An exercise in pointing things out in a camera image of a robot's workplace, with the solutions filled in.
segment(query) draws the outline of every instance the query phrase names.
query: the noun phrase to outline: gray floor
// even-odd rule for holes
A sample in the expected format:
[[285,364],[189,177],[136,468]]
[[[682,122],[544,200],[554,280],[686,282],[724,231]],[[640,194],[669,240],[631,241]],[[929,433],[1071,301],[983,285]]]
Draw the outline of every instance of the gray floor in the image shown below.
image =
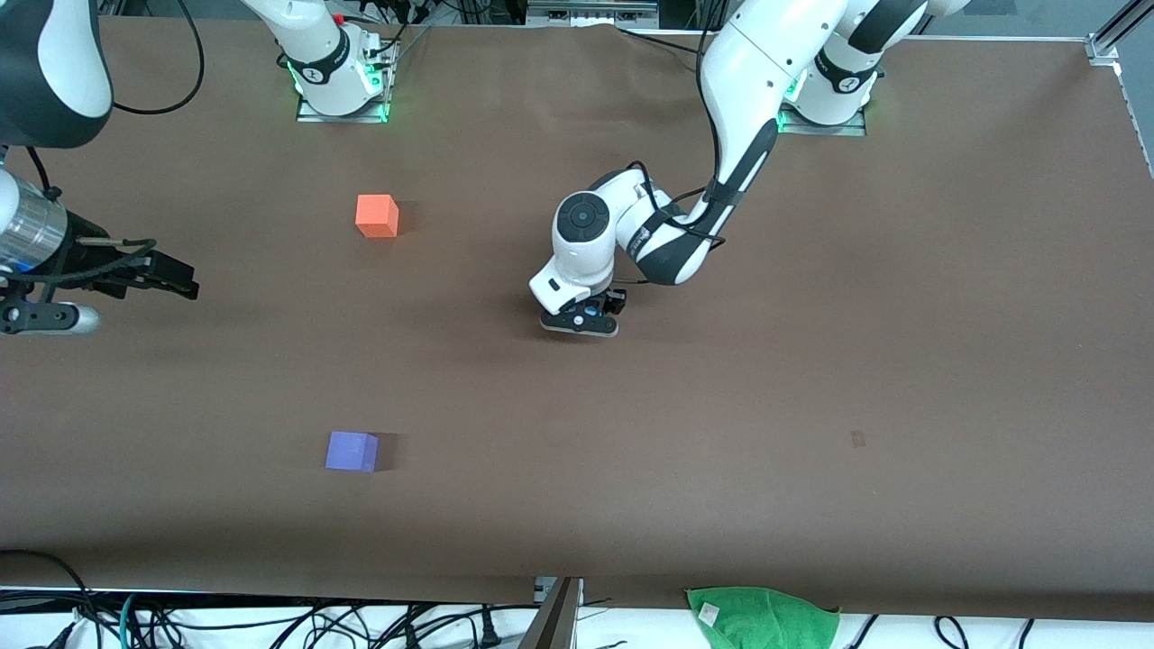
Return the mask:
[[[186,0],[194,17],[255,18],[239,0]],[[971,0],[962,10],[930,24],[927,33],[950,36],[1074,36],[1095,31],[1125,0]],[[688,10],[692,0],[664,0]],[[127,12],[179,16],[175,0],[128,0]],[[1119,47],[1122,80],[1139,130],[1154,139],[1154,18],[1147,20]]]

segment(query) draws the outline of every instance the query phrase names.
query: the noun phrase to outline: brown table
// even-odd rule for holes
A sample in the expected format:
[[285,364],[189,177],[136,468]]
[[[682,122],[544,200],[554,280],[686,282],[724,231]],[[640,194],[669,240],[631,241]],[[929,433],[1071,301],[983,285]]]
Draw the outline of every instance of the brown table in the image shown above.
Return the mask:
[[[119,100],[182,96],[181,22],[102,24]],[[604,341],[541,330],[526,282],[607,170],[706,180],[689,57],[434,29],[392,122],[298,125],[263,25],[201,28],[195,102],[45,152],[69,208],[203,289],[0,341],[0,545],[103,587],[523,600],[580,574],[623,605],[756,583],[1154,619],[1154,182],[1080,44],[898,47],[868,137],[782,136],[729,244]],[[400,201],[400,238],[361,238],[359,193]],[[334,430],[385,433],[391,470],[325,470]]]

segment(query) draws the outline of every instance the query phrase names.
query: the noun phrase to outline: white tag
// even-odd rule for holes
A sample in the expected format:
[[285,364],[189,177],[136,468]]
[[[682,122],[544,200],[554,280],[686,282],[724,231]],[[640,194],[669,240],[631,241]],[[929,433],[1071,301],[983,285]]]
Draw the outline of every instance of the white tag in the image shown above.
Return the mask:
[[718,613],[720,612],[721,609],[718,609],[713,604],[706,602],[702,604],[702,612],[697,613],[697,619],[705,622],[707,627],[713,628],[713,622],[718,621]]

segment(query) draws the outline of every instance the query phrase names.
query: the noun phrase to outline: purple cube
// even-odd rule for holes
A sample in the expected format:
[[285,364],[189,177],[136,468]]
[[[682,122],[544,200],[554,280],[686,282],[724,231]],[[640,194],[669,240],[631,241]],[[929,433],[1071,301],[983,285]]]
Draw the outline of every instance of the purple cube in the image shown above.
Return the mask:
[[324,468],[372,473],[376,469],[376,435],[334,431]]

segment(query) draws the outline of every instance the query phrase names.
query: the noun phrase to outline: green cloth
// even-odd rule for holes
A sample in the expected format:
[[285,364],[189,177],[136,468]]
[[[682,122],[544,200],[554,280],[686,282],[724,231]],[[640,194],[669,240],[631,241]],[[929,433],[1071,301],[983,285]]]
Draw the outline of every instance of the green cloth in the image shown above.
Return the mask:
[[767,588],[687,591],[713,649],[830,649],[840,613]]

